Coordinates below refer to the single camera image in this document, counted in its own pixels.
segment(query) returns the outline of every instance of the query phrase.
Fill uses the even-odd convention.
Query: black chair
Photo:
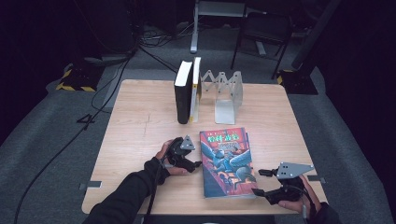
[[[241,28],[233,52],[231,69],[235,62],[236,52],[241,47],[242,39],[250,39],[263,44],[278,46],[274,56],[261,56],[277,61],[271,79],[274,79],[277,68],[282,61],[292,34],[290,14],[296,7],[296,0],[246,0]]]

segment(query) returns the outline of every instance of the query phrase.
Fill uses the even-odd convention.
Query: upright book
[[[206,198],[255,197],[257,188],[245,128],[200,132]]]
[[[201,57],[195,57],[194,62],[192,64],[190,122],[198,121],[199,103],[202,96],[200,67],[201,67]]]
[[[186,124],[189,122],[191,108],[192,62],[181,62],[174,86],[177,121],[181,124]]]

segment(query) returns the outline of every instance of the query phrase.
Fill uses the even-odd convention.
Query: chair back
[[[270,14],[289,16],[298,3],[298,0],[246,0],[245,7]]]

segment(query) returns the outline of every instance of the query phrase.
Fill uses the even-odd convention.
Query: comic book
[[[257,188],[245,128],[200,132],[206,198],[249,196]]]

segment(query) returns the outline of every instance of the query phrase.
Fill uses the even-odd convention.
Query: black book
[[[186,124],[189,121],[191,109],[192,62],[181,62],[174,86],[177,121],[181,124]]]

